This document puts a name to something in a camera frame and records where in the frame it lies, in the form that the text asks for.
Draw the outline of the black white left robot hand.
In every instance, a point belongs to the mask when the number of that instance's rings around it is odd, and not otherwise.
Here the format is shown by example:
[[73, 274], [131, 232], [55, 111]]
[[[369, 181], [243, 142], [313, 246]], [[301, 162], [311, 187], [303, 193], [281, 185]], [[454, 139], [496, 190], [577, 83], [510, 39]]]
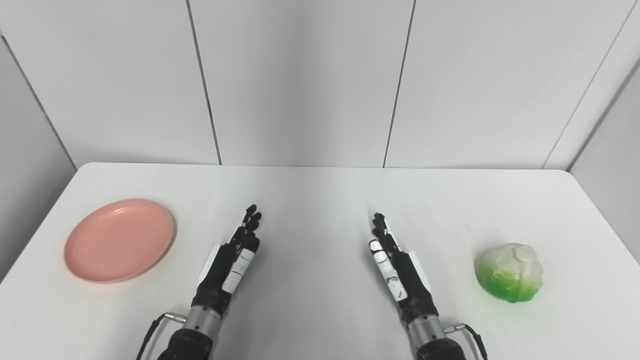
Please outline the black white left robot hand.
[[250, 205], [240, 226], [230, 241], [222, 244], [210, 265], [208, 272], [199, 283], [192, 303], [224, 316], [238, 289], [240, 282], [253, 261], [260, 246], [256, 237], [262, 213], [256, 204]]

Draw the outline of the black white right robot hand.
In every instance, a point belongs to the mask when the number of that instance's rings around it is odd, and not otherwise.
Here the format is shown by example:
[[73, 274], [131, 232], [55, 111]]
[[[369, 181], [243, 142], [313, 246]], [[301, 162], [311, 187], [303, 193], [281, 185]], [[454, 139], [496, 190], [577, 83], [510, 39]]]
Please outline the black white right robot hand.
[[410, 254], [398, 246], [384, 214], [376, 212], [372, 225], [375, 239], [370, 240], [369, 251], [397, 305], [402, 323], [407, 326], [418, 318], [439, 317], [431, 292], [423, 283]]

